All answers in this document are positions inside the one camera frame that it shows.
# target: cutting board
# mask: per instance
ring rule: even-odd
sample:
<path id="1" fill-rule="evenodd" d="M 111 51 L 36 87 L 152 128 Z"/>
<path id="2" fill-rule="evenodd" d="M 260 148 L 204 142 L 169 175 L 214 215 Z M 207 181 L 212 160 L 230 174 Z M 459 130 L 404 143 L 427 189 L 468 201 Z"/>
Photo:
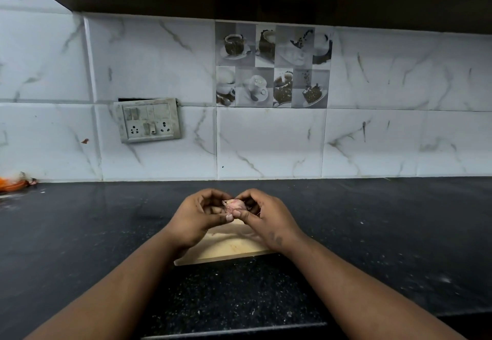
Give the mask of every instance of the cutting board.
<path id="1" fill-rule="evenodd" d="M 211 228 L 205 237 L 174 264 L 191 265 L 273 253 L 240 219 Z"/>

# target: electrical switch panel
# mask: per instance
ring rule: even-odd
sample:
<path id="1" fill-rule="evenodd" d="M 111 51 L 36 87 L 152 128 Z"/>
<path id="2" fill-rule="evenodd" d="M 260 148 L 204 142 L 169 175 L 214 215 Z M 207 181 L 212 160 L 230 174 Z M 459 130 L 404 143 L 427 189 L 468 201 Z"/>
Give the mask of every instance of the electrical switch panel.
<path id="1" fill-rule="evenodd" d="M 181 138 L 175 98 L 114 103 L 122 143 Z"/>

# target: person's right hand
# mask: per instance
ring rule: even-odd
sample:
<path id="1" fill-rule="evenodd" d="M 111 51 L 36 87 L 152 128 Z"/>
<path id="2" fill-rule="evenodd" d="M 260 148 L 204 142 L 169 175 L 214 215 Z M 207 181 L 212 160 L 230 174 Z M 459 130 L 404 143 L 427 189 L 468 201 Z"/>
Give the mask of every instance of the person's right hand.
<path id="1" fill-rule="evenodd" d="M 256 188 L 246 190 L 236 198 L 246 204 L 250 204 L 252 199 L 258 204 L 260 210 L 258 215 L 240 210 L 233 211 L 232 215 L 249 225 L 271 250 L 289 255 L 298 241 L 306 237 L 279 198 Z M 251 209 L 254 213 L 256 210 L 256 206 Z"/>

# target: backsplash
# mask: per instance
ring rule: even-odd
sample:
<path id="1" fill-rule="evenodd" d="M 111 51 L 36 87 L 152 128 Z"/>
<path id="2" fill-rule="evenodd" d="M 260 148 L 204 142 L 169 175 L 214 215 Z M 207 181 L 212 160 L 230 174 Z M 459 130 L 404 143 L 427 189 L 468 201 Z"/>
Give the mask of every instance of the backsplash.
<path id="1" fill-rule="evenodd" d="M 72 14 L 0 0 L 0 176 L 492 175 L 492 36 Z M 112 102 L 175 97 L 121 144 Z"/>

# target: speckled granite surface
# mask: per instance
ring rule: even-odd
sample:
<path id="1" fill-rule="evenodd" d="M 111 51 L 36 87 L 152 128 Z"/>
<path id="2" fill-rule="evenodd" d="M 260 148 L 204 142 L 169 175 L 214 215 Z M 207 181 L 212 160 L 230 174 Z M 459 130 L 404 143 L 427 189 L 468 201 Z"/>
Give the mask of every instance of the speckled granite surface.
<path id="1" fill-rule="evenodd" d="M 0 337 L 32 331 L 204 187 L 279 196 L 305 232 L 436 315 L 492 312 L 491 178 L 40 184 L 0 205 Z M 135 336 L 319 325 L 337 331 L 273 254 L 175 268 Z"/>

